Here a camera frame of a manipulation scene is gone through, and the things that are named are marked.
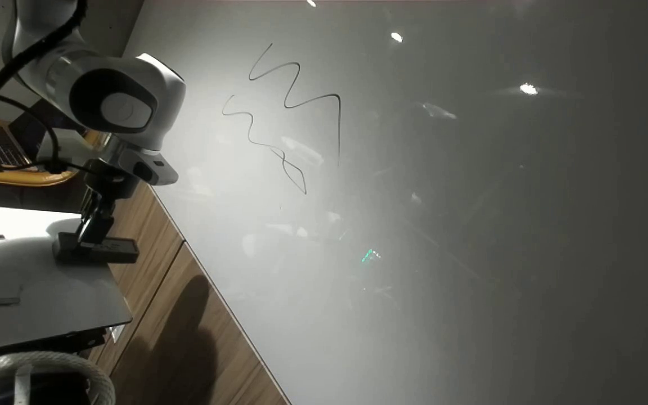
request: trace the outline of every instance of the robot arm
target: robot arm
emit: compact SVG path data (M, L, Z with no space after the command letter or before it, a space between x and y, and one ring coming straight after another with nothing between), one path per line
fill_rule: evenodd
M60 27L77 0L16 0L16 22L5 59ZM19 81L86 129L113 132L102 162L151 185L176 183L160 147L181 98L185 81L157 59L104 56L78 31L24 66Z

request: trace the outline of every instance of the black marker drawing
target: black marker drawing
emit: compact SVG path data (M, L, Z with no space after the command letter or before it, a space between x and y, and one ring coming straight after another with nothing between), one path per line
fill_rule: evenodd
M338 92L325 92L325 94L318 94L318 96L311 96L311 98L303 98L303 101L293 104L293 101L289 101L289 94L293 94L293 89L295 89L295 86L297 86L297 81L300 81L301 63L287 61L287 63L279 63L279 66L274 66L274 67L269 67L269 70L265 70L265 72L255 75L255 70L258 67L261 59L262 59L271 48L274 48L274 44L269 43L269 44L258 54L258 59L256 59L255 66L250 67L248 79L250 79L250 81L258 81L258 79L277 72L277 70L295 67L293 84L287 86L287 89L286 89L286 94L283 94L283 101L282 101L282 106L283 106L286 111L295 111L295 107L301 107L301 106L305 106L305 104L333 98L333 101L338 104L338 132L334 132L334 141L338 141L338 158L339 158L339 152L342 152L342 111L345 111L342 96L339 96ZM282 149L277 149L277 147L271 147L271 144L265 144L265 141L255 139L255 138L251 138L255 121L256 121L255 112L250 112L250 111L228 111L228 106L232 104L232 98L233 98L233 94L225 101L225 106L222 106L222 116L248 116L248 119L250 119L250 129L248 129L248 139L250 139L250 144L271 151L271 152L279 158L286 177L305 195L305 174L301 170L301 166L293 164L293 162L286 158L286 151L282 151Z

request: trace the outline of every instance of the wooden wall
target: wooden wall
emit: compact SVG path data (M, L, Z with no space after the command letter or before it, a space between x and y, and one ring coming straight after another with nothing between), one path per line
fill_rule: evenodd
M113 233L139 245L136 264L113 265L133 322L89 354L117 403L287 403L148 187L117 207Z

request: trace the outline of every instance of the whiteboard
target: whiteboard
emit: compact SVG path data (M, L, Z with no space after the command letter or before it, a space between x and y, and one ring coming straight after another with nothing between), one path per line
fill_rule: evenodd
M648 2L148 0L129 52L293 403L648 403Z

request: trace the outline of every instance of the cable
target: cable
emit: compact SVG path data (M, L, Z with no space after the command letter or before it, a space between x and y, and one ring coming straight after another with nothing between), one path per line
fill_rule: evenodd
M24 52L19 52L17 56L13 56L1 70L0 70L0 89L5 88L5 84L16 76L17 70L23 70L28 61L48 54L50 49L57 48L57 43L60 43L63 38L67 38L82 20L87 8L87 0L78 0L75 13L69 16L69 20L64 25L60 25L58 30L54 30L51 34L48 34L45 38L40 38L39 43L28 44Z
M16 101L16 98L8 98L8 96L1 96L0 94L0 101L6 104L6 106L13 106L17 111L23 111L24 115L28 115L35 123L40 123L45 129L45 132L50 135L51 139L51 159L58 159L58 152L60 152L60 147L58 147L58 138L54 132L54 129L48 123L48 119L43 119L39 112L33 112L31 107L26 107L24 104Z

